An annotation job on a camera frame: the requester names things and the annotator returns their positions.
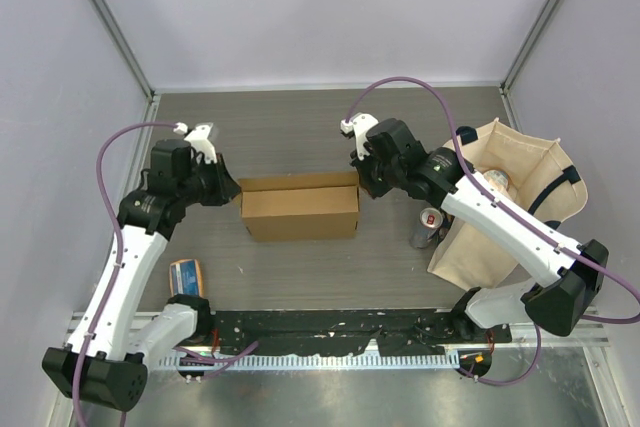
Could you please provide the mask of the brown cardboard box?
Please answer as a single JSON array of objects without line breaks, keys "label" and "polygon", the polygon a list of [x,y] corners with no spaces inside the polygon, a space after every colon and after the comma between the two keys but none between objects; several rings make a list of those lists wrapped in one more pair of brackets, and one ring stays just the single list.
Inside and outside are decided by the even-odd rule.
[{"label": "brown cardboard box", "polygon": [[359,176],[327,172],[238,181],[242,221],[258,242],[350,239],[359,218]]}]

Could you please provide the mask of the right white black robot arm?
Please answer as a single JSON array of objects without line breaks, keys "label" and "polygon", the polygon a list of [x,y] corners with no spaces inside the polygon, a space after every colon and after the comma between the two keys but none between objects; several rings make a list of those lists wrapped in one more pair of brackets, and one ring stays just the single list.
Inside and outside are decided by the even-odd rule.
[{"label": "right white black robot arm", "polygon": [[579,243],[537,220],[455,150],[426,151],[402,120],[358,113],[340,130],[355,142],[350,164],[371,197],[401,189],[476,228],[529,273],[528,282],[470,289],[451,318],[457,338],[472,342],[491,327],[521,320],[560,337],[573,331],[601,290],[609,257],[603,244]]}]

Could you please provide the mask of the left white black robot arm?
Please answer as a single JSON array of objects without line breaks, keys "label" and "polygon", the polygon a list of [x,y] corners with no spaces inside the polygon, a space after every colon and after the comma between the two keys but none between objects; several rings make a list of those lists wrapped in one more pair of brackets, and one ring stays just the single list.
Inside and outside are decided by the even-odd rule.
[{"label": "left white black robot arm", "polygon": [[208,301],[188,294],[171,297],[137,334],[130,328],[150,274],[188,207],[224,206],[240,192],[210,140],[189,134],[154,145],[139,186],[120,202],[115,248],[83,319],[63,347],[44,354],[42,368],[62,394],[128,412],[160,357],[184,340],[200,346],[211,338]]}]

